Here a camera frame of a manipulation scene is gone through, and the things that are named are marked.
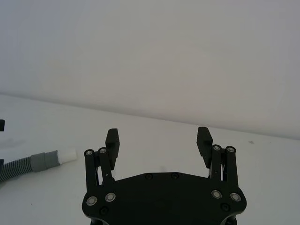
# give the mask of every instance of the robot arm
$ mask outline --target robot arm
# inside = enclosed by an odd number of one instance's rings
[[[115,181],[119,152],[117,129],[110,129],[105,145],[86,150],[87,193],[82,202],[92,225],[236,225],[247,205],[238,187],[236,149],[212,145],[206,127],[198,128],[197,145],[209,177],[180,172],[146,173]],[[103,183],[99,184],[98,167]]]

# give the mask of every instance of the black metal plate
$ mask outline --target black metal plate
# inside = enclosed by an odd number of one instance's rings
[[[141,174],[95,187],[84,197],[84,214],[109,225],[220,225],[229,216],[242,213],[247,205],[241,189],[226,181],[184,173],[151,175],[152,178]],[[222,198],[212,197],[213,190],[220,191]],[[106,202],[105,195],[111,192],[116,199]],[[233,201],[232,192],[242,200]],[[86,204],[90,196],[97,197],[93,206]],[[229,205],[229,211],[224,211],[222,204]],[[107,209],[104,215],[100,213],[102,208]]]

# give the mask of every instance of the white table surface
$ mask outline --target white table surface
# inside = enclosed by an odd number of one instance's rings
[[[83,152],[105,145],[118,128],[116,180],[146,172],[207,176],[196,146],[197,125],[169,122],[0,95],[0,158],[75,148],[78,160],[0,185],[1,225],[89,225]],[[300,141],[210,128],[214,143],[237,149],[239,185],[247,198],[240,225],[298,224]]]

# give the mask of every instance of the white hose end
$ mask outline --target white hose end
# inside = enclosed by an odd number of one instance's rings
[[[58,150],[57,158],[58,162],[62,165],[63,163],[77,160],[77,153],[75,149]]]

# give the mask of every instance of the white backdrop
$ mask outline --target white backdrop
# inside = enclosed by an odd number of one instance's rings
[[[298,0],[1,0],[0,94],[300,139]]]
[[[0,158],[76,148],[77,161],[31,173],[0,187],[1,224],[88,225],[83,152],[104,146],[118,128],[120,152],[115,178],[145,172],[179,171],[207,176],[196,147],[196,125],[114,114],[0,96]],[[298,224],[300,141],[210,128],[214,143],[237,149],[239,185],[247,208],[240,225]]]

